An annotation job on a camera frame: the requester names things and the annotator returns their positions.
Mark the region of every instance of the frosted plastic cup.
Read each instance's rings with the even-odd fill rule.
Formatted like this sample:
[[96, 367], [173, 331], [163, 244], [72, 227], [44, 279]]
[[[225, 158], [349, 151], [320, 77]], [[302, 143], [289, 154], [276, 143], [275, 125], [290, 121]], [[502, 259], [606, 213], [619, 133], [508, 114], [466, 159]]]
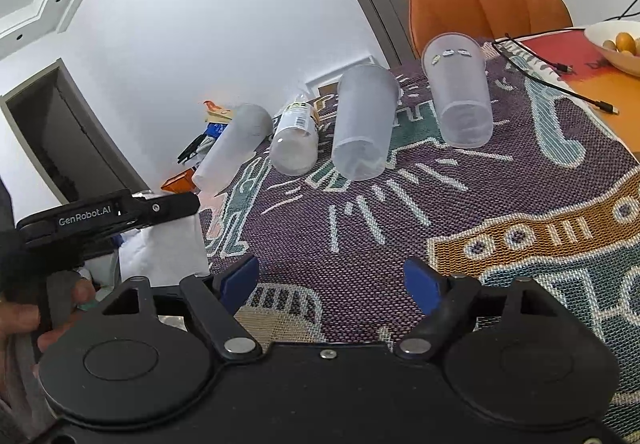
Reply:
[[377, 65], [347, 70], [338, 84], [335, 118], [335, 169], [349, 180], [368, 180], [385, 170], [400, 87]]
[[456, 148], [479, 148], [494, 133], [484, 54], [464, 34], [442, 34], [422, 54], [444, 141]]
[[269, 113], [257, 104], [243, 104], [193, 174], [193, 183], [212, 196], [231, 184], [240, 166], [273, 131]]

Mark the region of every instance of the white bowl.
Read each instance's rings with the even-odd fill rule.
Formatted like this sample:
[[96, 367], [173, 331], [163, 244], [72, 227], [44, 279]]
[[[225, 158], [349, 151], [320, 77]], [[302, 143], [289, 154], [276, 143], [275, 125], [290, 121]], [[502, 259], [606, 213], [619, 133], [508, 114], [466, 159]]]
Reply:
[[640, 21], [601, 21], [588, 26], [584, 35], [615, 68], [640, 78], [640, 56], [628, 56], [602, 46], [607, 39], [615, 43], [620, 32], [628, 32], [634, 39], [640, 38]]

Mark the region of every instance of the orange chair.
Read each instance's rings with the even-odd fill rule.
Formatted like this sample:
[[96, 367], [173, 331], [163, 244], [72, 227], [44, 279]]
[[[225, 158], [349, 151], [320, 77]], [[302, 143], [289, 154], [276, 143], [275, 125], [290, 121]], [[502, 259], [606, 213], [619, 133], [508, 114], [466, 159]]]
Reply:
[[500, 38], [571, 27], [562, 0], [409, 0], [409, 28], [416, 55], [439, 34]]

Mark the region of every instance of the human hand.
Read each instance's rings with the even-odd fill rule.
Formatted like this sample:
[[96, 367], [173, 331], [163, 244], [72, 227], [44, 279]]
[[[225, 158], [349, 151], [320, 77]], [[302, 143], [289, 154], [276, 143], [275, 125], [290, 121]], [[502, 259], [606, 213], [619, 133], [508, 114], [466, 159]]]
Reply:
[[[95, 298], [95, 289], [90, 281], [81, 278], [72, 292], [76, 305], [88, 303]], [[80, 311], [73, 312], [67, 323], [52, 331], [42, 334], [38, 338], [38, 348], [44, 352], [59, 337], [66, 332], [81, 315]], [[5, 397], [4, 365], [6, 342], [12, 334], [25, 334], [38, 329], [40, 325], [40, 311], [37, 305], [21, 305], [0, 300], [0, 396]]]

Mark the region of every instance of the bottle label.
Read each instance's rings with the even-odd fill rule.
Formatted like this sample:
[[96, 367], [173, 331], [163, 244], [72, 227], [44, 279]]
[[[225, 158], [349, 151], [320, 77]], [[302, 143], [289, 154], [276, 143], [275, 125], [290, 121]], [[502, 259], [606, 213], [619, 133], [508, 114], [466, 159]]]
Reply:
[[318, 111], [309, 103], [291, 103], [284, 109], [276, 134], [285, 128], [297, 128], [311, 133], [318, 130], [320, 116]]

